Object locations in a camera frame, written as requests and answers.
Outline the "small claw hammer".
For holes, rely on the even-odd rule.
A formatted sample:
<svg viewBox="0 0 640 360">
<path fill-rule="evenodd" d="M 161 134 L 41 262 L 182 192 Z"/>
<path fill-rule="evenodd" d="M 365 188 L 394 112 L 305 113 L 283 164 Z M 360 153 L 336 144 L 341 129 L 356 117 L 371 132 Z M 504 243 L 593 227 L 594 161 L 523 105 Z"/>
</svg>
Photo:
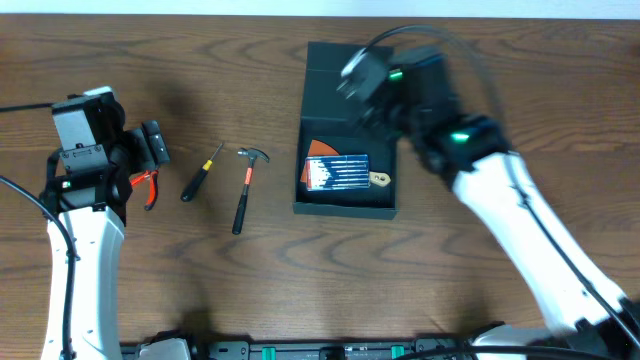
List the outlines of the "small claw hammer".
<svg viewBox="0 0 640 360">
<path fill-rule="evenodd" d="M 238 150 L 238 155 L 240 157 L 246 157 L 248 159 L 248 167 L 245 174 L 242 193 L 238 202 L 234 223 L 232 226 L 232 233 L 234 235 L 239 235 L 242 232 L 244 218 L 247 209 L 248 197 L 249 197 L 249 189 L 253 177 L 254 167 L 257 159 L 262 159 L 266 163 L 270 162 L 269 156 L 263 151 L 256 148 L 240 148 Z"/>
</svg>

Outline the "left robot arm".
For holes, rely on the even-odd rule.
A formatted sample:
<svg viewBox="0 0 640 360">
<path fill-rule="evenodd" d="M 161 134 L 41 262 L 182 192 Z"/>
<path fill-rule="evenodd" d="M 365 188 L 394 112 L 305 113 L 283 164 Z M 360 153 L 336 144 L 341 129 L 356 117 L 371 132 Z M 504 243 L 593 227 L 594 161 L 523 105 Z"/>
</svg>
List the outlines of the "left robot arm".
<svg viewBox="0 0 640 360">
<path fill-rule="evenodd" d="M 159 125 L 125 129 L 125 111 L 109 86 L 52 105 L 59 149 L 46 163 L 39 199 L 52 214 L 47 234 L 52 279 L 44 359 L 119 359 L 117 277 L 127 202 L 170 160 Z"/>
</svg>

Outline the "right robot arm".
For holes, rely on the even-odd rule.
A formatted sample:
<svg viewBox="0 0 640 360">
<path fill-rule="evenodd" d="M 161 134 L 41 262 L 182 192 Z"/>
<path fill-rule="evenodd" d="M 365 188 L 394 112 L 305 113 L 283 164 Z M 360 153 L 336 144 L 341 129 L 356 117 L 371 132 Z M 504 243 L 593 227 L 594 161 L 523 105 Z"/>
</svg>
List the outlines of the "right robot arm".
<svg viewBox="0 0 640 360">
<path fill-rule="evenodd" d="M 492 325 L 458 352 L 476 359 L 635 359 L 639 305 L 586 255 L 538 190 L 499 123 L 463 111 L 444 57 L 356 52 L 340 91 L 361 125 L 404 136 L 422 164 L 488 228 L 532 292 L 545 325 Z"/>
</svg>

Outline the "blue screwdriver set case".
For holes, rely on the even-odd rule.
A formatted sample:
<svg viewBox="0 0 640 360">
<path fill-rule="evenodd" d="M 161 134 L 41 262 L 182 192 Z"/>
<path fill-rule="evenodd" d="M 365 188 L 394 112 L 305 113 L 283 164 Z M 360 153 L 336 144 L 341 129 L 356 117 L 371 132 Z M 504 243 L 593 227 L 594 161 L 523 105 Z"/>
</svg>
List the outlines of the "blue screwdriver set case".
<svg viewBox="0 0 640 360">
<path fill-rule="evenodd" d="M 367 189 L 369 158 L 364 155 L 306 158 L 306 188 L 311 192 Z"/>
</svg>

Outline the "black yellow screwdriver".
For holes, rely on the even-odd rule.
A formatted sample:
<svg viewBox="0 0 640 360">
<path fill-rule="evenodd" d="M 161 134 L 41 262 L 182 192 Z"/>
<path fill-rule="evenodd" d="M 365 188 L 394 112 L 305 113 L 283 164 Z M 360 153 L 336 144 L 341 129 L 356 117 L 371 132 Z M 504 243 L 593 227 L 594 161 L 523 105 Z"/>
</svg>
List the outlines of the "black yellow screwdriver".
<svg viewBox="0 0 640 360">
<path fill-rule="evenodd" d="M 180 200 L 183 202 L 191 202 L 196 196 L 199 188 L 207 177 L 209 171 L 211 170 L 214 160 L 216 156 L 219 154 L 220 150 L 224 147 L 224 143 L 220 143 L 214 153 L 208 158 L 208 160 L 197 170 L 192 179 L 183 189 Z"/>
</svg>

